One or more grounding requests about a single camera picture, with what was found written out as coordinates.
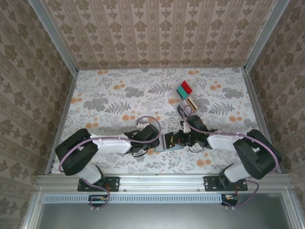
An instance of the floral tablecloth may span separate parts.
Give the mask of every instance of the floral tablecloth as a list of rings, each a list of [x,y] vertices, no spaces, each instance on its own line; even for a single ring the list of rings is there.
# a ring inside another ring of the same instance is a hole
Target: floral tablecloth
[[[193,96],[200,104],[197,115],[209,129],[246,133],[257,128],[240,68],[86,70],[78,72],[61,140],[81,128],[97,135],[129,132],[143,115],[160,120],[162,134],[178,131],[181,119],[167,95],[183,80],[194,89]],[[158,153],[149,150],[137,158],[100,154],[92,162],[105,174],[194,174],[218,173],[238,160],[231,151],[192,153],[184,148]],[[56,158],[52,173],[58,173],[58,164]]]

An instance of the red block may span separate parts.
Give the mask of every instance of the red block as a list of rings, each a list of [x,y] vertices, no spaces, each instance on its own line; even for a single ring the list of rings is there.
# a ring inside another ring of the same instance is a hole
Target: red block
[[[192,93],[192,89],[191,89],[191,87],[187,84],[187,82],[184,80],[183,82],[182,82],[182,84],[181,84],[181,87],[185,90],[185,92],[187,93],[187,94],[190,94],[190,93]]]

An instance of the gray leaf pattern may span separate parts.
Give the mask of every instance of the gray leaf pattern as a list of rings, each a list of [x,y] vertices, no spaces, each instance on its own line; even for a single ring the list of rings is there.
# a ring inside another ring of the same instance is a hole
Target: gray leaf pattern
[[[78,72],[61,140],[81,128],[97,135],[130,132],[137,129],[135,121],[144,115],[160,120],[163,134],[178,131],[181,118],[167,97],[184,80],[193,89],[196,114],[209,129],[246,133],[257,128],[239,68],[90,70]],[[147,121],[157,126],[153,120]],[[10,133],[9,125],[3,124],[2,131]],[[200,147],[196,144],[191,150]],[[234,152],[205,149],[196,154],[188,148],[167,152],[151,149],[138,158],[122,154],[93,158],[105,174],[218,173],[237,161]],[[52,173],[58,173],[58,163],[56,158]]]

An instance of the cable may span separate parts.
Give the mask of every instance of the cable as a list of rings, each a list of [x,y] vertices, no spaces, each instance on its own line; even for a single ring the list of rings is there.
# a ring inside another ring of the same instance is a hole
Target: cable
[[[208,134],[208,135],[217,135],[217,134],[218,134],[218,135],[239,136],[239,137],[248,138],[248,139],[250,139],[251,141],[256,142],[257,144],[259,144],[259,145],[261,145],[262,147],[264,147],[264,148],[271,154],[271,156],[273,157],[274,162],[275,162],[275,167],[274,167],[274,169],[273,169],[271,172],[275,172],[275,171],[279,168],[278,160],[277,160],[277,157],[276,157],[276,155],[274,154],[274,152],[273,152],[268,146],[266,146],[264,143],[262,143],[261,141],[255,139],[255,138],[253,138],[253,137],[249,137],[249,136],[247,136],[247,135],[243,135],[243,134],[240,134],[240,133],[207,132],[207,131],[198,130],[198,129],[192,127],[192,126],[187,122],[186,117],[185,117],[185,109],[186,109],[187,107],[190,107],[190,106],[189,106],[189,105],[185,106],[184,109],[183,109],[183,111],[182,111],[183,120],[184,120],[185,123],[186,123],[191,129],[193,129],[194,131],[197,131],[197,132],[202,133],[202,134]]]
[[[246,203],[248,203],[248,202],[255,196],[255,194],[257,193],[257,191],[258,191],[258,189],[259,189],[259,184],[258,184],[256,181],[253,181],[253,180],[249,180],[249,179],[246,179],[246,180],[247,180],[248,182],[250,182],[250,183],[256,184],[256,189],[255,189],[255,191],[251,194],[251,196],[250,196],[246,201],[244,201],[244,202],[241,203],[241,204],[237,204],[237,205],[235,205],[235,206],[231,206],[228,202],[223,201],[223,203],[225,203],[226,205],[228,205],[228,206],[226,206],[226,208],[232,208],[232,209],[234,209],[234,208],[239,208],[239,207],[245,205]]]
[[[98,188],[98,189],[100,189],[100,190],[102,190],[102,191],[104,191],[104,192],[107,192],[107,195],[108,195],[108,196],[107,196],[107,199],[106,199],[105,203],[103,203],[103,205],[101,205],[101,206],[98,207],[98,208],[103,208],[103,207],[105,207],[105,206],[107,205],[107,203],[109,202],[109,200],[110,200],[110,192],[109,192],[108,190],[104,189],[103,187],[100,187],[100,186],[97,186],[97,185],[90,184],[90,183],[89,183],[87,180],[85,180],[84,178],[82,178],[82,180],[83,180],[87,185],[89,185],[89,186],[91,186],[91,187]],[[89,206],[91,207],[91,210],[95,208],[94,206],[92,206],[92,201],[93,201],[94,199],[97,199],[97,198],[100,198],[100,197],[93,197],[93,198],[90,199]]]
[[[190,149],[190,146],[189,146],[189,150],[190,150],[192,153],[200,153],[200,152],[202,152],[202,151],[204,150],[204,147],[202,147],[202,150],[200,150],[200,151],[192,151],[192,150]]]
[[[63,169],[62,169],[62,164],[63,162],[68,158],[68,156],[70,156],[71,153],[74,152],[74,150],[76,150],[78,147],[86,144],[87,142],[91,142],[91,141],[98,141],[98,140],[122,140],[122,141],[128,141],[128,142],[136,142],[136,143],[150,143],[150,142],[154,142],[155,140],[157,140],[161,134],[161,124],[159,123],[159,121],[157,119],[155,119],[154,117],[151,116],[142,116],[138,119],[138,121],[136,122],[136,125],[139,123],[140,120],[144,119],[144,118],[151,118],[154,121],[157,122],[158,126],[159,126],[159,133],[157,135],[157,137],[155,137],[152,140],[149,141],[138,141],[138,140],[133,140],[133,139],[129,139],[129,138],[124,138],[124,137],[93,137],[93,138],[89,138],[86,139],[80,143],[78,143],[75,147],[73,147],[61,160],[61,162],[59,163],[58,166],[58,171],[60,171],[61,173],[63,173]]]
[[[134,155],[134,153],[132,153],[132,156],[133,156],[133,157],[141,157],[141,156],[144,156],[147,152],[148,152],[148,150],[146,150],[145,153],[143,153],[143,154],[141,154],[141,155],[136,155],[136,156]]]

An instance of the robotic arm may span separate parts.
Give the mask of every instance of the robotic arm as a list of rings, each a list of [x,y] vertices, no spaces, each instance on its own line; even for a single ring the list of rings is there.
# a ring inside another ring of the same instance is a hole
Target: robotic arm
[[[216,131],[208,131],[207,127],[197,115],[188,117],[187,122],[197,130],[205,132]],[[119,136],[113,136],[112,139],[109,136],[93,135],[90,134],[87,129],[81,129],[57,146],[55,152],[61,161],[73,147],[84,140],[96,137],[110,138],[93,140],[85,143],[83,146],[78,147],[73,151],[62,164],[63,171],[67,176],[78,175],[87,180],[90,184],[102,186],[105,177],[100,169],[90,162],[94,155],[104,153],[134,154],[140,150],[155,148],[160,143],[158,139],[150,143],[135,143],[120,140],[120,138],[149,141],[155,139],[158,134],[159,131],[152,124],[147,125],[142,131],[131,131]],[[264,143],[274,152],[278,163],[281,162],[282,158],[280,154],[258,130],[251,130],[246,135]],[[219,135],[218,132],[215,132],[215,134],[203,134],[194,131],[193,129],[190,129],[188,133],[185,133],[180,130],[178,133],[173,134],[172,142],[182,146],[193,146],[195,143],[198,143],[201,147],[209,149],[219,148],[237,152],[241,162],[231,164],[219,173],[218,186],[220,186],[222,190],[229,190],[230,188],[235,187],[235,183],[244,178],[254,177],[256,179],[261,179],[275,167],[274,158],[264,147],[245,137],[237,135],[225,136]]]

